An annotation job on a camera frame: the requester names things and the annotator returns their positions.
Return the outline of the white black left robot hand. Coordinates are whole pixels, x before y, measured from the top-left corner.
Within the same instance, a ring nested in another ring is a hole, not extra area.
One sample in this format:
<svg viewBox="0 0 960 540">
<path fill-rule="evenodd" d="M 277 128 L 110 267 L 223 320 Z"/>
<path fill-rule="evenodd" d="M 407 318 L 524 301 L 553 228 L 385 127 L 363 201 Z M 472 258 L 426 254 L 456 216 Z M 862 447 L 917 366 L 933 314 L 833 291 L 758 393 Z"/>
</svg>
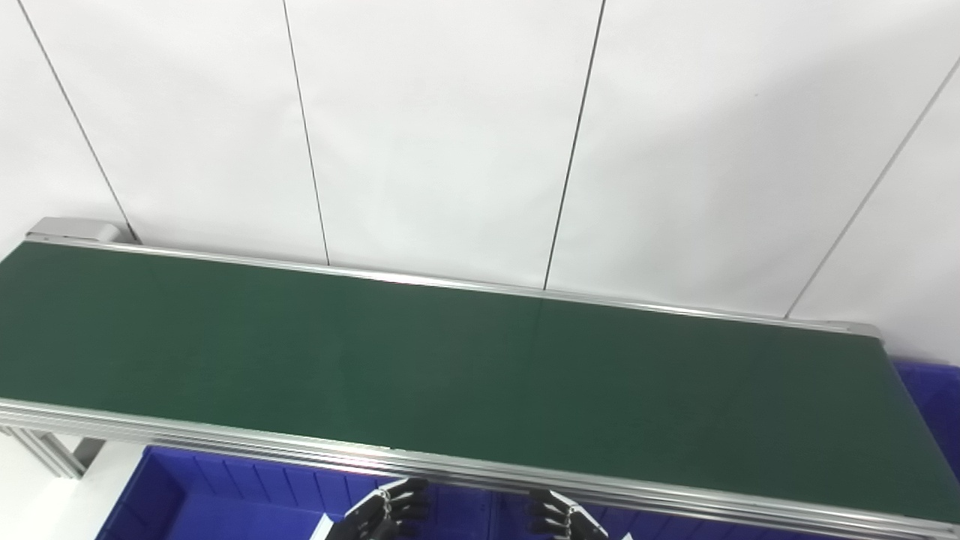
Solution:
<svg viewBox="0 0 960 540">
<path fill-rule="evenodd" d="M 429 482 L 407 476 L 384 483 L 350 507 L 340 520 L 323 517 L 312 539 L 399 539 L 417 536 L 428 519 Z"/>
</svg>

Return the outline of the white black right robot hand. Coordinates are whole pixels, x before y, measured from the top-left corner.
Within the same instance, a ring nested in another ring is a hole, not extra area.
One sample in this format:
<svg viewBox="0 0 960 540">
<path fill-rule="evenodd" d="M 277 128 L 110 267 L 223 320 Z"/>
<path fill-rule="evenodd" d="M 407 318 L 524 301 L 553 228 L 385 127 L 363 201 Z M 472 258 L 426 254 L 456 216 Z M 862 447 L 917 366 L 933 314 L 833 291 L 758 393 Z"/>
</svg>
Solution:
<svg viewBox="0 0 960 540">
<path fill-rule="evenodd" d="M 614 535 L 585 506 L 562 493 L 534 488 L 528 492 L 526 531 L 545 539 L 632 539 Z"/>
</svg>

